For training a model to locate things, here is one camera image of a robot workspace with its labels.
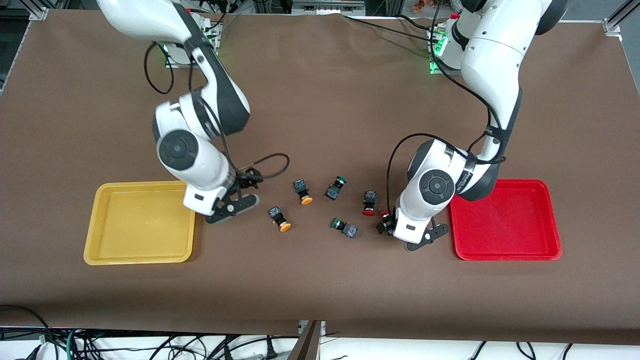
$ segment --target brown tabletop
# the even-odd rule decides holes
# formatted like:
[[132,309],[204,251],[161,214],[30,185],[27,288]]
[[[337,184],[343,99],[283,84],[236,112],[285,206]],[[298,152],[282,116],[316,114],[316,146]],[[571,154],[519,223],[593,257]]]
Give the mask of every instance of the brown tabletop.
[[[100,12],[53,10],[31,24],[0,98],[1,303],[60,327],[287,334],[315,318],[342,336],[640,343],[640,101],[620,41],[601,25],[560,24],[522,64],[524,101],[500,176],[550,189],[564,253],[539,263],[462,261],[450,236],[409,254],[360,214],[364,190],[384,196],[400,138],[426,131],[464,147],[484,128],[481,103],[429,75],[424,42],[339,15],[256,15],[234,21],[220,49],[252,108],[230,153],[243,164],[286,152],[290,169],[260,186],[257,209],[203,224],[186,263],[87,265],[96,189],[172,179],[151,119],[186,92],[187,70],[175,71],[169,95],[155,93],[147,45]],[[159,56],[150,75],[168,84]],[[412,140],[392,168],[392,201],[425,139]],[[349,183],[331,202],[321,193],[337,175]],[[311,205],[298,203],[299,177]],[[274,205],[290,231],[271,223]],[[333,217],[358,237],[330,229]],[[34,324],[8,315],[0,323]]]

